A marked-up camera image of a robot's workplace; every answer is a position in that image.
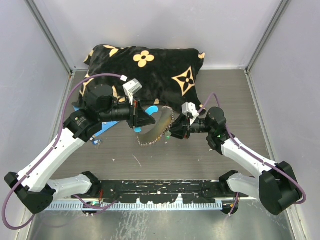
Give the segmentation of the green tagged key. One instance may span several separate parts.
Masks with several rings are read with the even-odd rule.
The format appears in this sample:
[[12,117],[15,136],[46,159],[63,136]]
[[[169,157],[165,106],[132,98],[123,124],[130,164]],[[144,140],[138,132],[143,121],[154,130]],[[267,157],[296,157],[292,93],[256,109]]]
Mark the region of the green tagged key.
[[165,133],[164,136],[165,136],[165,138],[166,138],[167,140],[169,140],[169,139],[171,138],[171,135],[172,135],[172,134],[168,131],[168,132]]

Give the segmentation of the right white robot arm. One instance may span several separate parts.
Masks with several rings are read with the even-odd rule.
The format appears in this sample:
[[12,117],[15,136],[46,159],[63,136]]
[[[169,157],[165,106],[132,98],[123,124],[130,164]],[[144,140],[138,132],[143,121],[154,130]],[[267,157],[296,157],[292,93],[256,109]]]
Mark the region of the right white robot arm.
[[251,174],[248,177],[230,171],[223,175],[219,191],[225,197],[231,197],[234,193],[250,196],[259,200],[275,216],[292,205],[303,204],[307,199],[291,165],[285,161],[277,163],[267,159],[241,143],[230,133],[225,113],[219,107],[210,108],[206,117],[200,118],[195,105],[186,102],[170,132],[177,139],[206,133],[206,141],[212,150],[235,161]]

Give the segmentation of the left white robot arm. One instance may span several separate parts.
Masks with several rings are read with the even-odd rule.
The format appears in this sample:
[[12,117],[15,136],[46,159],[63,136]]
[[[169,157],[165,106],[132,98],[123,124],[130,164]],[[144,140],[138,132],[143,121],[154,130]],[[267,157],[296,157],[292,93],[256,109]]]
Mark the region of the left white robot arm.
[[124,84],[128,101],[119,103],[111,86],[96,87],[88,93],[86,106],[70,115],[63,123],[61,134],[29,166],[5,176],[5,182],[32,214],[44,211],[53,201],[72,195],[88,198],[99,195],[101,182],[89,171],[60,180],[51,180],[51,177],[70,155],[102,129],[103,123],[127,121],[131,128],[155,124],[155,119],[145,112],[140,100],[134,96],[141,88],[135,80]]

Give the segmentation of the blue cartoon cloth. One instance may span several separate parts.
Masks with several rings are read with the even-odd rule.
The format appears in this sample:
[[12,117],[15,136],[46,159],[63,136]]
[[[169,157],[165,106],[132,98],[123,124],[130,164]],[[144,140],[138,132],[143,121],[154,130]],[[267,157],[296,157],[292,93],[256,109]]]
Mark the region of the blue cartoon cloth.
[[83,109],[73,107],[75,112],[70,115],[70,118],[65,122],[65,127],[74,135],[74,139],[80,139],[83,142],[96,142],[97,137],[112,128],[118,121],[98,122],[87,118]]

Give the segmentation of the black floral plush pillow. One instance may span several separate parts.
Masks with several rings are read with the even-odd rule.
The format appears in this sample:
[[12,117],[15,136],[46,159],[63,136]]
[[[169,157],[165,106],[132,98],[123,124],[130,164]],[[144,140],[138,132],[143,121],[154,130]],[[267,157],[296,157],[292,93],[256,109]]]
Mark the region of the black floral plush pillow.
[[76,108],[86,105],[89,91],[101,85],[112,87],[113,95],[124,101],[124,81],[114,75],[136,79],[142,88],[135,93],[144,106],[169,106],[182,111],[186,102],[195,104],[200,115],[206,113],[196,90],[196,78],[205,60],[205,53],[195,48],[159,49],[142,46],[115,47],[107,44],[95,46],[84,60],[88,66],[89,81],[79,89]]

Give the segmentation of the loose blue tagged key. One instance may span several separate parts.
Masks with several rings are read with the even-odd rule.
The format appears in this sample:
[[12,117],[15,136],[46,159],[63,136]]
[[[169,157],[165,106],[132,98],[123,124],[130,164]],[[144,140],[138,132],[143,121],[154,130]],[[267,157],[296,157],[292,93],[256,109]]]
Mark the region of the loose blue tagged key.
[[92,141],[93,145],[101,145],[103,143],[103,141],[101,139],[95,139]]

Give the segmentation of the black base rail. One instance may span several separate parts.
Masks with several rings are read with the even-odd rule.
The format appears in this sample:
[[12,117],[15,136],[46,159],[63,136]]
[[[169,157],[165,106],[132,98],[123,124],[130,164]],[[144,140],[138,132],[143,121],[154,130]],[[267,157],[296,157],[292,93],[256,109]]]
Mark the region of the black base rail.
[[182,197],[183,204],[215,203],[219,198],[234,199],[226,184],[214,180],[103,180],[94,195],[79,194],[83,200],[102,196],[106,203],[117,201],[124,204],[174,203]]

